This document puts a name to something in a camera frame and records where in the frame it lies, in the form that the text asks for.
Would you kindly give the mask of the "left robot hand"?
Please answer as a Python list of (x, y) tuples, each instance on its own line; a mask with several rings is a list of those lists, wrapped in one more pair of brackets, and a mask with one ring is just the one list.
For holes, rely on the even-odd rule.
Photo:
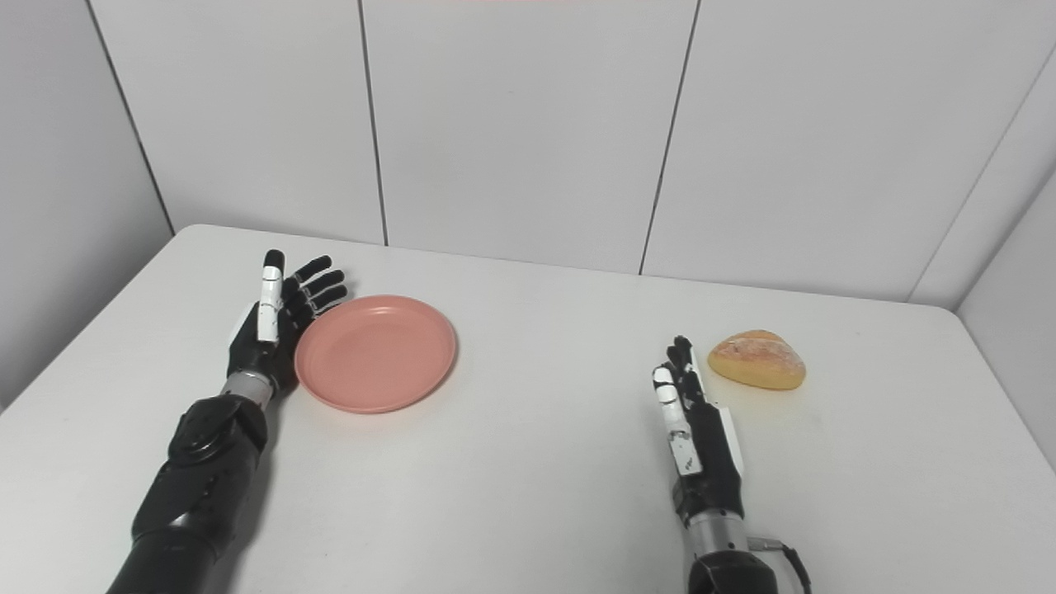
[(229, 377), (251, 375), (271, 389), (271, 396), (297, 386), (295, 349), (314, 321), (348, 298), (346, 274), (329, 255), (314, 258), (291, 273), (285, 253), (264, 256), (259, 299), (249, 309), (228, 349)]

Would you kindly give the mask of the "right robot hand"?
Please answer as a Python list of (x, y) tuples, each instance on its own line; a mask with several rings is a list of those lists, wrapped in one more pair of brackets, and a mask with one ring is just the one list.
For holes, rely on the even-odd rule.
[(728, 409), (708, 400), (693, 344), (678, 335), (653, 369), (665, 437), (676, 469), (672, 500), (684, 524), (705, 512), (744, 518), (742, 471)]

